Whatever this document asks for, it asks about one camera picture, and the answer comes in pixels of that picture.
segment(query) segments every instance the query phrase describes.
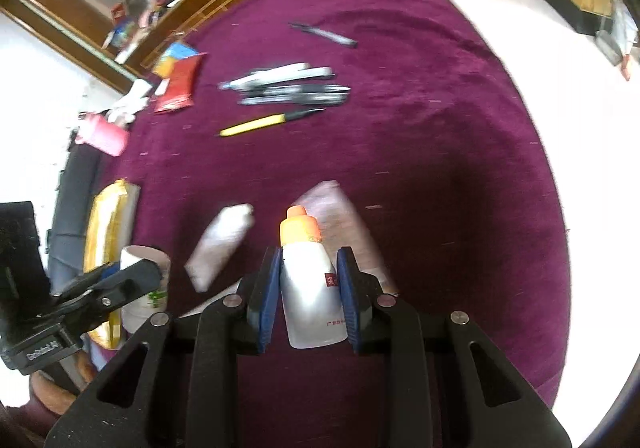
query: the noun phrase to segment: white bottle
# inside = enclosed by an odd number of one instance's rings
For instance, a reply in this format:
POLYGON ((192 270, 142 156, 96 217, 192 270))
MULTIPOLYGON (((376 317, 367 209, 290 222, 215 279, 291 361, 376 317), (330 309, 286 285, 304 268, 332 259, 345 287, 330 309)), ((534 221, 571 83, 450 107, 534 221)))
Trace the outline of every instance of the white bottle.
POLYGON ((332 345, 347 329, 335 269, 321 242, 318 221, 293 206, 280 224, 284 266, 280 277, 289 343, 295 349, 332 345))
POLYGON ((158 265, 162 280, 158 289, 133 300, 121 309, 122 326, 130 334, 140 329, 149 316, 166 310, 167 305, 171 259, 159 249, 144 245, 128 245, 120 253, 120 269, 127 269, 142 259, 151 260, 158 265))

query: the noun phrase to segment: purple rug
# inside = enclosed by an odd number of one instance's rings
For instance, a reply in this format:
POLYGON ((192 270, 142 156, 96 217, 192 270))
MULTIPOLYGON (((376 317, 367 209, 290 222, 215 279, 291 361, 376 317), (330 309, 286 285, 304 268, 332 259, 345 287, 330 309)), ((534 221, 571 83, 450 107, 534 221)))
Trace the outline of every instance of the purple rug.
MULTIPOLYGON (((209 53, 195 106, 140 114, 113 179, 142 187, 133 242, 172 257, 180 314, 258 268, 287 206, 337 180, 369 227, 402 297, 467 311, 551 404, 564 363, 568 253, 554 181, 502 64, 449 0, 247 0, 190 44, 209 53), (356 49, 293 30, 304 22, 356 49), (217 137, 288 106, 243 107, 220 81, 256 67, 329 65, 342 107, 217 137), (251 203, 254 228, 207 295, 182 266, 223 206, 251 203)), ((266 355, 239 364, 243 445, 375 446, 379 358, 346 343, 294 351, 282 313, 266 355)))

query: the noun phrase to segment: white floor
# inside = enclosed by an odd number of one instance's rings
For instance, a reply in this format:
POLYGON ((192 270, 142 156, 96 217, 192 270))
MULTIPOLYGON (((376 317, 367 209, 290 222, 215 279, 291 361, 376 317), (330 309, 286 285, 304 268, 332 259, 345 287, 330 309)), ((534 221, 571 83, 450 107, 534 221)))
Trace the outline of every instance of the white floor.
MULTIPOLYGON (((558 184, 570 229, 573 294, 569 351, 554 411, 578 446, 608 410, 640 352, 634 256, 640 243, 640 70, 635 81, 623 81, 593 42, 543 0, 452 1, 520 89, 558 184)), ((8 85, 0 167, 9 179, 0 184, 0 201, 33 200, 39 227, 46 230, 74 114, 117 95, 2 15, 0 70, 8 85), (29 73, 23 63, 31 63, 29 73)), ((26 397, 24 380, 0 364, 0 399, 20 404, 26 397)))
POLYGON ((572 265, 572 324, 554 412, 578 446, 640 352, 640 69, 627 83, 543 0, 452 0, 522 93, 551 164, 572 265))

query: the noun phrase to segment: orange bottle cap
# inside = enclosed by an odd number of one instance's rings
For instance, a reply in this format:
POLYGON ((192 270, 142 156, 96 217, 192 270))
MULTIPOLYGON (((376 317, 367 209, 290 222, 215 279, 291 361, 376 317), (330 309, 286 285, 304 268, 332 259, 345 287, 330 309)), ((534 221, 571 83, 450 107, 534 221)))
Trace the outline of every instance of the orange bottle cap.
POLYGON ((307 215, 303 206, 291 206, 287 210, 287 218, 280 224, 281 246, 284 247, 288 243, 320 241, 322 236, 318 221, 307 215))

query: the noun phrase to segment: pink bottle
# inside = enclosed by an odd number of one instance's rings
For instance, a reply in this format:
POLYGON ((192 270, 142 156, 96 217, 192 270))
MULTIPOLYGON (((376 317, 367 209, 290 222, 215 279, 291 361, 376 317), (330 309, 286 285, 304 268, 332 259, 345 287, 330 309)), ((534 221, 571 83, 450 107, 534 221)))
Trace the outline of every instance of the pink bottle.
POLYGON ((117 157, 124 152, 129 142, 129 132, 125 129, 108 123, 97 113, 88 113, 80 120, 78 128, 77 144, 87 143, 98 150, 117 157))

